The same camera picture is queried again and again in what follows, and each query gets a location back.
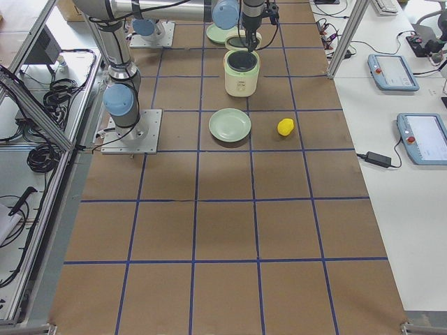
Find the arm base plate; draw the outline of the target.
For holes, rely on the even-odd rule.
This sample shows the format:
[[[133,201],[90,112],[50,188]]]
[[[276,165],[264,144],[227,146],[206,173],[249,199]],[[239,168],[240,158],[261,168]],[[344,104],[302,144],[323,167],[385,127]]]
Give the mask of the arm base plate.
[[[161,49],[170,48],[173,44],[175,23],[171,21],[148,21],[136,25],[137,30],[133,33],[130,48],[133,49]]]
[[[99,149],[102,154],[155,154],[157,152],[162,110],[141,110],[140,121],[129,130],[116,127],[109,117],[108,127],[113,131],[105,134],[105,144]]]

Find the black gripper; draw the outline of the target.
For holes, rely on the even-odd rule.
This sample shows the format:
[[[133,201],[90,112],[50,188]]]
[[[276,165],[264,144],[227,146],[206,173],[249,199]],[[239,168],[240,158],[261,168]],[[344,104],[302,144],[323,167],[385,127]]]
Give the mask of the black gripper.
[[[263,0],[242,0],[242,26],[245,29],[248,52],[257,48],[256,30],[261,26],[264,10]]]

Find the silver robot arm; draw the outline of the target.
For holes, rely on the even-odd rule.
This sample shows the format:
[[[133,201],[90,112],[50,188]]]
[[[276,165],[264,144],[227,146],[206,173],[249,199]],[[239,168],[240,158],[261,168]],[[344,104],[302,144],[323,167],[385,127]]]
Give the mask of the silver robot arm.
[[[146,138],[157,142],[140,109],[140,71],[133,62],[123,31],[127,18],[156,25],[159,20],[213,22],[220,29],[241,28],[250,52],[258,47],[256,33],[269,15],[266,1],[75,1],[98,32],[97,44],[108,60],[112,84],[103,105],[115,123],[118,141],[137,146]]]
[[[165,28],[160,20],[132,19],[133,30],[145,40],[158,40],[165,36]]]

